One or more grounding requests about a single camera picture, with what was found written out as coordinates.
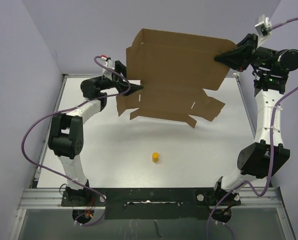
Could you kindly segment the brown cardboard box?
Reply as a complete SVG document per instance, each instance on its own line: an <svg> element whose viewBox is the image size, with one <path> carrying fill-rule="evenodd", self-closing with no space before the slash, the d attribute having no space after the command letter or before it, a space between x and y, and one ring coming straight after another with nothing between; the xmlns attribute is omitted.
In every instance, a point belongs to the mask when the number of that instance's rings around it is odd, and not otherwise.
<svg viewBox="0 0 298 240"><path fill-rule="evenodd" d="M229 68L215 57L236 48L228 39L141 29L126 49L126 75L141 89L117 96L119 115L147 117L196 126L198 117L213 121L224 103L207 95L216 91Z"/></svg>

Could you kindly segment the small yellow cylinder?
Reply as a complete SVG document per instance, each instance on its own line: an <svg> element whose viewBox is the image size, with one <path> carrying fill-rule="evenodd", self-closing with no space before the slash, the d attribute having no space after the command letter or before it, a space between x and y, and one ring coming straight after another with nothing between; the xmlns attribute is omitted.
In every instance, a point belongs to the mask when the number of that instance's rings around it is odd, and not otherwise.
<svg viewBox="0 0 298 240"><path fill-rule="evenodd" d="M154 163L157 163L157 162L159 161L159 154L158 154L157 152L154 152L154 153L152 154L152 161L153 161Z"/></svg>

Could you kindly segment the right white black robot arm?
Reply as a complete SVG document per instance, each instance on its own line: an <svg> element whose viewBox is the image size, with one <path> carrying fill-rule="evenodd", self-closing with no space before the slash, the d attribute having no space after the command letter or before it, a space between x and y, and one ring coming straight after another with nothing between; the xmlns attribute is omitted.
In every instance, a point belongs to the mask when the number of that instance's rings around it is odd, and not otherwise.
<svg viewBox="0 0 298 240"><path fill-rule="evenodd" d="M219 205L255 180L266 179L265 187L268 188L272 176L290 158L290 150L285 148L281 133L281 102L287 96L289 73L298 69L298 50L273 50L259 43L258 36L249 33L235 49L214 58L239 72L248 66L253 68L257 104L253 143L240 151L237 169L220 177L211 192L212 200Z"/></svg>

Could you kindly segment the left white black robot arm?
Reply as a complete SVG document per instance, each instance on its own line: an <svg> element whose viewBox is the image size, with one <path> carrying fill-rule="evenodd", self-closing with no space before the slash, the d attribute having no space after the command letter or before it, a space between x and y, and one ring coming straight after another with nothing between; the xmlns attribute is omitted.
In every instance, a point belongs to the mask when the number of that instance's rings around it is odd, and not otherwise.
<svg viewBox="0 0 298 240"><path fill-rule="evenodd" d="M60 160L64 173L69 177L65 188L69 197L80 206L91 199L89 181L84 174L80 153L84 146L84 124L107 105L107 90L116 89L118 95L129 96L143 89L141 85L128 83L127 68L119 60L101 57L104 62L101 76L81 82L80 90L85 101L68 113L52 117L48 147Z"/></svg>

